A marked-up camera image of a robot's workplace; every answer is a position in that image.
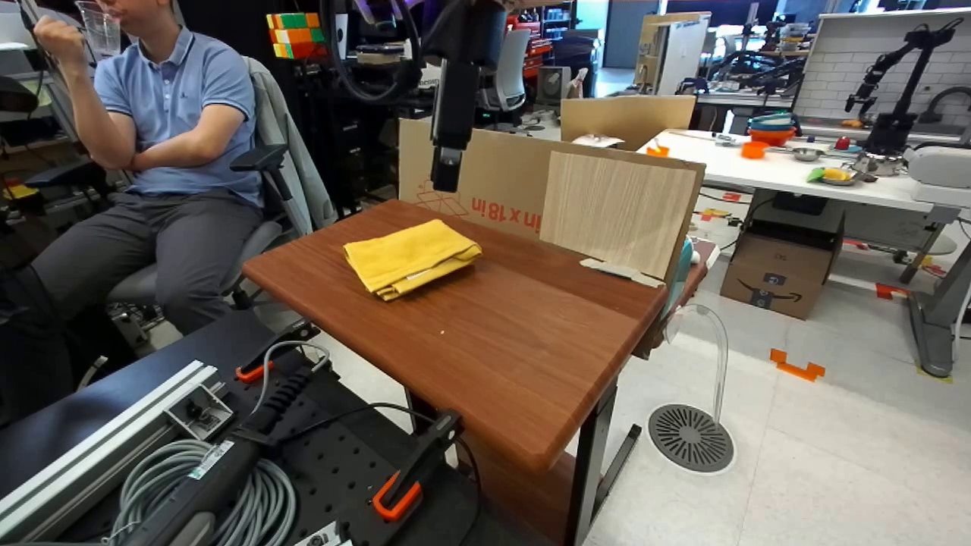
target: man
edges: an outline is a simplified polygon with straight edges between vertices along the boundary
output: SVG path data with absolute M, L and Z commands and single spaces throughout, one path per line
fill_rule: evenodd
M 136 47 L 91 74 L 84 37 L 41 19 L 37 47 L 67 83 L 87 154 L 130 170 L 114 207 L 58 236 L 33 271 L 63 319 L 99 305 L 128 274 L 159 265 L 154 302 L 190 335 L 227 311 L 221 285 L 260 223 L 251 149 L 254 94 L 242 57 L 179 29 L 169 0 L 99 0 Z

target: chair armrest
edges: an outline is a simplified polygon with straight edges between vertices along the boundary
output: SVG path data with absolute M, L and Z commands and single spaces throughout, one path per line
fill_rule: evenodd
M 91 158 L 67 162 L 41 174 L 29 174 L 23 184 L 29 189 L 52 189 L 52 184 L 72 184 L 72 183 L 87 183 L 102 178 L 102 166 L 93 164 Z
M 257 147 L 257 149 L 250 149 L 247 154 L 234 158 L 231 170 L 260 170 L 270 192 L 279 201 L 291 201 L 291 192 L 285 189 L 285 183 L 279 177 L 283 154 L 285 154 L 285 147 Z

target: wooden table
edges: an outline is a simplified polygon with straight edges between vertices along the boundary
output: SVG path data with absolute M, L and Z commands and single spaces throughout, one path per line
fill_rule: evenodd
M 442 220 L 484 258 L 400 302 L 363 290 L 344 247 Z M 279 247 L 247 276 L 381 367 L 516 468 L 552 470 L 583 428 L 566 541 L 596 512 L 622 365 L 666 306 L 666 290 L 591 274 L 577 253 L 498 234 L 412 202 L 381 202 Z

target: yellow cloth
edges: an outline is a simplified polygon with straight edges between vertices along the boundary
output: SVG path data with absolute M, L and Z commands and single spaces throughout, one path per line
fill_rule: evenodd
M 363 289 L 381 302 L 471 268 L 484 256 L 473 239 L 439 220 L 388 236 L 345 244 L 344 253 Z

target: gray pants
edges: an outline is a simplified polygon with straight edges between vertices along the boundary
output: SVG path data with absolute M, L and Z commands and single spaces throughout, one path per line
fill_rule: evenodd
M 260 213 L 231 195 L 117 195 L 112 209 L 58 236 L 33 260 L 33 271 L 58 313 L 72 319 L 78 311 L 99 305 L 123 276 L 154 260 L 154 302 L 165 319 L 190 335 L 227 313 L 221 290 L 257 223 Z

